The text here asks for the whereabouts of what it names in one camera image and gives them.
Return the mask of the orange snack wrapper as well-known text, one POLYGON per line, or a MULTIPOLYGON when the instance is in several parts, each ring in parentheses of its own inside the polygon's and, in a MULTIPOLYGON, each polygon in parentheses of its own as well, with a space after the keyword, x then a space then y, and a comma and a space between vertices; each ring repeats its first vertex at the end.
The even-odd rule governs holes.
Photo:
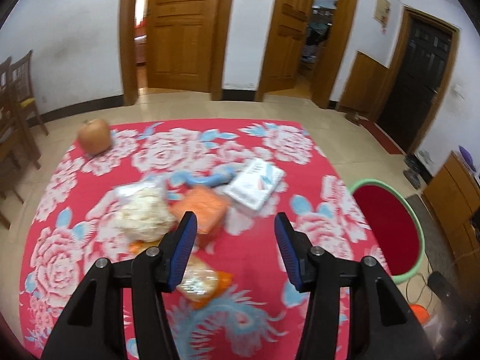
POLYGON ((191 256, 181 283, 176 287, 195 309, 206 306, 232 284, 233 275, 211 268, 202 259, 191 256))

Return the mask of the white paper ball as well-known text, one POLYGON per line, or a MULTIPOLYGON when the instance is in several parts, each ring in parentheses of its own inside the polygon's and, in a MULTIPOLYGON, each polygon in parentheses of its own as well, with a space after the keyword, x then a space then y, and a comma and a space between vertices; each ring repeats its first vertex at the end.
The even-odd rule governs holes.
POLYGON ((120 208, 115 225, 131 241, 155 242, 176 223, 165 198, 164 188, 153 184, 126 184, 115 190, 120 208))

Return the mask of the orange small box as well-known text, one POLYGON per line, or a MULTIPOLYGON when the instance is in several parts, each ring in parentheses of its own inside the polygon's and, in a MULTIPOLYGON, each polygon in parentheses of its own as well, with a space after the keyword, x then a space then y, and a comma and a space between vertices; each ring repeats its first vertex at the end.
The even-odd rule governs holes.
POLYGON ((170 211, 181 220, 186 211, 192 211, 197 218, 197 236, 195 244, 205 249, 213 242, 224 227, 230 202, 213 189, 195 186, 185 193, 179 202, 175 202, 170 211))

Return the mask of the white teal box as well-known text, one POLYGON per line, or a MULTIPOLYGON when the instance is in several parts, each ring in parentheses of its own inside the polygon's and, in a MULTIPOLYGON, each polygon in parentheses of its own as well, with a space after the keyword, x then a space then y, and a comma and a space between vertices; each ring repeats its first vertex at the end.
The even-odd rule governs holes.
POLYGON ((262 209, 285 172, 276 165, 261 158, 250 160, 249 164, 227 184, 224 194, 248 211, 262 209))

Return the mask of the blue plastic tube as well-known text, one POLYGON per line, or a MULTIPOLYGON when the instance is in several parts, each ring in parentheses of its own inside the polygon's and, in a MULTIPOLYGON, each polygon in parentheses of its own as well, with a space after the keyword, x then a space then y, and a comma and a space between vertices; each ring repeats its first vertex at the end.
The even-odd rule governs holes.
POLYGON ((232 164, 216 166, 208 175, 196 175, 187 170, 175 171, 169 177, 169 183, 173 187, 186 185, 189 188, 195 186, 215 188, 230 183, 238 171, 238 167, 232 164))

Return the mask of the grey floor mat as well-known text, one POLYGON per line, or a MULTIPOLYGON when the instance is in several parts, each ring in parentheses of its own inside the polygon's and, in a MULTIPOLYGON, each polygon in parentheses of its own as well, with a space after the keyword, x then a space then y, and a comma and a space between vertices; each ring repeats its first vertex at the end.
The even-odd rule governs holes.
POLYGON ((406 201, 420 221, 425 237, 425 254, 432 270, 440 272, 450 284, 459 289, 452 250, 442 228, 433 219, 419 195, 413 194, 406 201))

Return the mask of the red bucket green rim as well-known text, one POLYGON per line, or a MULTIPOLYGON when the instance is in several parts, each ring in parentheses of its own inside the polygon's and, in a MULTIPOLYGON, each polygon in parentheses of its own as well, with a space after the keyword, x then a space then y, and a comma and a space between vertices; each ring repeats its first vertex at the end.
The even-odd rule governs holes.
POLYGON ((409 281, 418 272, 425 253, 425 236, 413 208, 380 180, 359 180, 350 192, 377 239, 391 279, 396 284, 409 281))

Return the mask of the wooden cabinet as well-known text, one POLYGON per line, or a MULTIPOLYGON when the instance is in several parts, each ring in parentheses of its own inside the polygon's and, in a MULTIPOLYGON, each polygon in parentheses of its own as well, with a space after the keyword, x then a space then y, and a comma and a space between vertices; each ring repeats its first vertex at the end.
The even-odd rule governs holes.
POLYGON ((450 153, 422 197, 448 240, 457 268, 478 268, 479 242, 470 219, 479 209, 479 185, 459 154, 450 153))

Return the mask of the dark shoes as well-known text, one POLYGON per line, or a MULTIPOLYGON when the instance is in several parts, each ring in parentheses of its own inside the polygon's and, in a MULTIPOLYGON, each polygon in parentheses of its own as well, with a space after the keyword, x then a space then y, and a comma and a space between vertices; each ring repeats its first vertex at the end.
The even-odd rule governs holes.
POLYGON ((422 188, 422 176, 419 162, 417 161, 414 155, 407 155, 404 157, 404 163, 407 168, 403 170, 403 175, 409 181, 409 183, 414 187, 414 189, 419 190, 422 188))

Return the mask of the red doormat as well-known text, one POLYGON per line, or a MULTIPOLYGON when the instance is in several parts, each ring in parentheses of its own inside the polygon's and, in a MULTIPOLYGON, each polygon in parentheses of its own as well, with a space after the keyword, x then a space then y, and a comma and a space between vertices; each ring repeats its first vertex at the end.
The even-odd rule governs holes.
POLYGON ((376 124, 367 119, 361 119, 360 125, 364 127, 373 138, 380 144, 381 147, 389 155, 402 155, 403 152, 399 147, 392 141, 388 135, 386 135, 380 127, 377 127, 376 124))

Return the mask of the purple object on cabinet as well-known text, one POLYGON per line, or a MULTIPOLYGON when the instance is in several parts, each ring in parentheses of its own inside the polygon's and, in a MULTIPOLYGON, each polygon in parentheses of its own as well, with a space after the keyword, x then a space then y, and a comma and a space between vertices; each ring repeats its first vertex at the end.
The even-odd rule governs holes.
POLYGON ((473 157, 468 150, 465 149, 462 145, 459 146, 459 152, 464 161, 469 164, 471 167, 474 166, 473 157))

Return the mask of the apple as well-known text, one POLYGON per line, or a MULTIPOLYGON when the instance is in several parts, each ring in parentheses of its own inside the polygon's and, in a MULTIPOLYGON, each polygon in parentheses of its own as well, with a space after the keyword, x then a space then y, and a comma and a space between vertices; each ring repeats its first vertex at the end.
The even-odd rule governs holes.
POLYGON ((104 119, 85 121, 77 132, 76 140, 87 155, 99 155, 112 146, 110 125, 104 119))

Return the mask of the near wooden chair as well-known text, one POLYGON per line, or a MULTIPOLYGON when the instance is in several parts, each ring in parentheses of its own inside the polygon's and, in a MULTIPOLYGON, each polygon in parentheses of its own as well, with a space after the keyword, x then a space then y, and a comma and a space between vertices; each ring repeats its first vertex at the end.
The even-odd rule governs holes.
POLYGON ((8 57, 1 62, 1 162, 9 158, 16 169, 21 169, 15 155, 15 149, 21 146, 35 168, 40 169, 41 154, 29 126, 20 115, 20 106, 14 100, 15 94, 11 57, 8 57))

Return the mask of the wooden chair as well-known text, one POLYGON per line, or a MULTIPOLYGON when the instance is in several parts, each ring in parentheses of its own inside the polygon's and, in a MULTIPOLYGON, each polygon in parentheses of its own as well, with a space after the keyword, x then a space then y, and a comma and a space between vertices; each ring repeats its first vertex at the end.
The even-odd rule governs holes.
POLYGON ((48 136, 49 131, 38 111, 33 92, 31 77, 32 54, 33 50, 30 49, 24 57, 12 63, 10 66, 10 75, 13 80, 13 87, 16 92, 15 100, 19 105, 20 114, 24 119, 34 114, 37 124, 41 127, 43 133, 48 136))
POLYGON ((15 94, 11 57, 8 57, 1 62, 1 162, 9 158, 16 169, 21 169, 15 155, 15 149, 21 146, 35 168, 40 169, 41 154, 29 126, 20 115, 20 106, 14 100, 15 94))

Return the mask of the brown shoe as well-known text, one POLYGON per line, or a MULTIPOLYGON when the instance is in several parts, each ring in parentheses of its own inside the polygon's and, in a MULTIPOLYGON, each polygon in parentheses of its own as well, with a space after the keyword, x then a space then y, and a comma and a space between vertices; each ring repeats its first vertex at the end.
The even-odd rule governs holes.
POLYGON ((354 125, 359 125, 361 121, 361 117, 357 112, 347 112, 345 119, 354 125))

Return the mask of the far wooden chair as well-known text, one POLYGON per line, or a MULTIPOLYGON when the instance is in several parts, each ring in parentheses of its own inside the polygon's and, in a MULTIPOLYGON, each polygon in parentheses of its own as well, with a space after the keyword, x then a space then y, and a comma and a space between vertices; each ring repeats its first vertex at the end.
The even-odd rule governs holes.
POLYGON ((38 111, 33 92, 31 77, 32 54, 33 50, 30 49, 24 57, 12 63, 10 66, 10 75, 13 80, 13 87, 16 92, 15 100, 19 105, 20 114, 24 119, 34 114, 37 124, 41 127, 43 133, 48 136, 49 131, 38 111))

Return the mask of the black entrance door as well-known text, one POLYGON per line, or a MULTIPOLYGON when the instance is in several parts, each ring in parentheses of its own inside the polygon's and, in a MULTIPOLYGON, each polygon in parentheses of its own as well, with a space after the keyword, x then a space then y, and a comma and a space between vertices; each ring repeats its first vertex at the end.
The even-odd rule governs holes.
POLYGON ((377 118, 377 126, 408 154, 437 111, 439 92, 455 59, 455 33, 411 18, 402 58, 377 118))

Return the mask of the left wooden door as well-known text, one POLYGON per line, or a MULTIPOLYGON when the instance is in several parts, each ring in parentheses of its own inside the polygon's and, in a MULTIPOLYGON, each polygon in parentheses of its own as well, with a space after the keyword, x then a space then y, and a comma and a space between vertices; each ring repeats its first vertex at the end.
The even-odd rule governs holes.
POLYGON ((146 74, 151 88, 210 90, 219 0, 148 0, 146 74))

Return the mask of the wooden door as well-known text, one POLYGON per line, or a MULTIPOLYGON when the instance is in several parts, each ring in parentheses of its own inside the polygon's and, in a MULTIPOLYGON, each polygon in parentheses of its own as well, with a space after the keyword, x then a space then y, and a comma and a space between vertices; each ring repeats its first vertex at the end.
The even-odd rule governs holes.
POLYGON ((295 86, 313 0, 275 0, 257 99, 295 86))
POLYGON ((148 0, 146 74, 151 88, 210 90, 219 0, 148 0))

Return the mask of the middle wooden door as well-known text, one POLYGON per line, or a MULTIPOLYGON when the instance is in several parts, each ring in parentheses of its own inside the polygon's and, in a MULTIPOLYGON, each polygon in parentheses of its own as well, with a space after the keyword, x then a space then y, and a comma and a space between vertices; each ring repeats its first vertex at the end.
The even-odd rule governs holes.
POLYGON ((257 99, 295 86, 313 0, 275 0, 257 99))

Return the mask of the wooden wall panel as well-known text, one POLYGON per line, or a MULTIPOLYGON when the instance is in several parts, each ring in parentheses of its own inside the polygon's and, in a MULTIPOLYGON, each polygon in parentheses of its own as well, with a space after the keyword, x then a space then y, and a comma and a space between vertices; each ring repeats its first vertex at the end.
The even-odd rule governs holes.
POLYGON ((358 51, 337 109, 369 115, 374 110, 388 68, 358 51))

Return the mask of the wall fuse box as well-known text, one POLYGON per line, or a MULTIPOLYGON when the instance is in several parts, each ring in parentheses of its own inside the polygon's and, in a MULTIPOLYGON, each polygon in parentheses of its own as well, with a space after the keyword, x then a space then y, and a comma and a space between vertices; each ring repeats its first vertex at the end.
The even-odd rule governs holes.
POLYGON ((391 3, 388 0, 376 0, 373 18, 381 24, 383 30, 387 28, 390 12, 391 3))

